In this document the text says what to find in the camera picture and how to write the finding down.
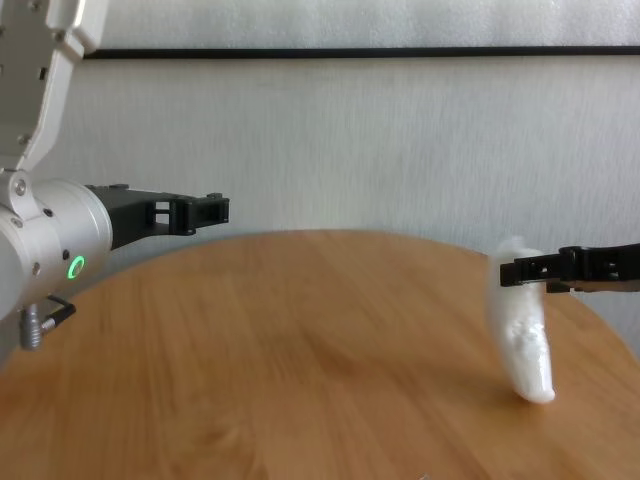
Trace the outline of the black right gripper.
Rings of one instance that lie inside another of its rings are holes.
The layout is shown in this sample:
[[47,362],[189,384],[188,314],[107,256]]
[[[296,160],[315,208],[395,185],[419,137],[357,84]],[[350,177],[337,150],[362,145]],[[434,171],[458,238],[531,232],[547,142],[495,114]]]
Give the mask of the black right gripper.
[[563,247],[554,254],[507,249],[499,254],[499,281],[501,286],[545,283],[547,293],[638,292],[639,245],[580,247],[576,253]]

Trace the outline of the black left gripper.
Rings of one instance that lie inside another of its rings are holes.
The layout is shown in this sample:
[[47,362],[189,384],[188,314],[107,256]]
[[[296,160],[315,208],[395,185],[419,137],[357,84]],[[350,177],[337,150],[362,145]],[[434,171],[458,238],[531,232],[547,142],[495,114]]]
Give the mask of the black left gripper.
[[190,197],[131,189],[127,184],[87,185],[111,222],[111,249],[153,236],[191,236],[198,229],[229,222],[230,200],[221,193]]

